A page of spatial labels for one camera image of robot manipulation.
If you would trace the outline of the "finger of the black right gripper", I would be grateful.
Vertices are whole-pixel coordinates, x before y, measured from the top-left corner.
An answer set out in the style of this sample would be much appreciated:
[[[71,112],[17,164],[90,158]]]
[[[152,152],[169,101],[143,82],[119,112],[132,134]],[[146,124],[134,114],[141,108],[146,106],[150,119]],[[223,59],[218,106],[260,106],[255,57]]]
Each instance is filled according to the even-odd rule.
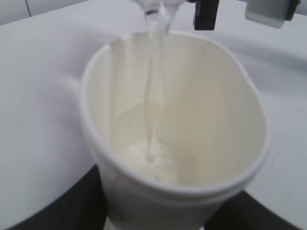
[[[213,31],[215,29],[219,0],[188,0],[194,3],[194,30]]]

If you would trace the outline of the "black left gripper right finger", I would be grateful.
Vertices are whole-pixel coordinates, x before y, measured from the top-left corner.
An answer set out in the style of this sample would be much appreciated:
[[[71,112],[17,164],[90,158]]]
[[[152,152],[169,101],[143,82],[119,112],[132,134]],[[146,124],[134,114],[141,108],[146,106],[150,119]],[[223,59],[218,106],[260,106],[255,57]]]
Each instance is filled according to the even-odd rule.
[[[218,230],[297,230],[247,192],[225,202],[217,214]]]

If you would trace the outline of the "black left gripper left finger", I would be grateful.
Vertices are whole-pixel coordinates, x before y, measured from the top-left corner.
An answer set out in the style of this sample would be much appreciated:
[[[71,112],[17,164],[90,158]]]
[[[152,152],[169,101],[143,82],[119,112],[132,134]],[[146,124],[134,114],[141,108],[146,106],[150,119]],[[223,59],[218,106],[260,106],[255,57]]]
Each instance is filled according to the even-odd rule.
[[[12,230],[102,230],[107,207],[97,166],[56,201]]]

